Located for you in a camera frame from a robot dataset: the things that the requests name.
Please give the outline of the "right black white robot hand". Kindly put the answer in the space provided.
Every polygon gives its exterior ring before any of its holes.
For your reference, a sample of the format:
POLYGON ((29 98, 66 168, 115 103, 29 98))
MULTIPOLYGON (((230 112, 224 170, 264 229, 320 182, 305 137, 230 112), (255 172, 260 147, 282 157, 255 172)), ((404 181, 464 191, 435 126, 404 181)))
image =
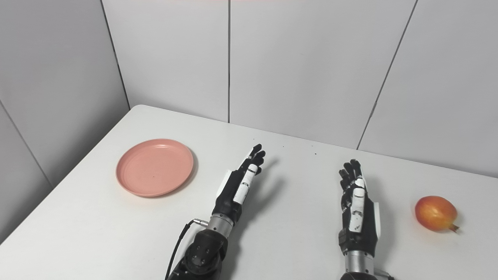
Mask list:
POLYGON ((338 245, 343 255, 359 250, 374 257, 381 236, 379 204, 369 197, 359 161, 351 159, 338 173, 342 178, 342 230, 338 245))

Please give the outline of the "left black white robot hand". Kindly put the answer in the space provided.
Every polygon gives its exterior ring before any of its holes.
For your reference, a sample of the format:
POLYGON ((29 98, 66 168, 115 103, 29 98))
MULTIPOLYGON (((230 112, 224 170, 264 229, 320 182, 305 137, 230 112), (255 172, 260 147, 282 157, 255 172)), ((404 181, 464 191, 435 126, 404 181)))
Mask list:
POLYGON ((242 214, 242 205, 249 193, 252 180, 261 173, 266 155, 261 144, 255 145, 242 160, 241 165, 226 174, 222 189, 218 192, 212 214, 223 215, 231 220, 232 225, 238 223, 242 214))

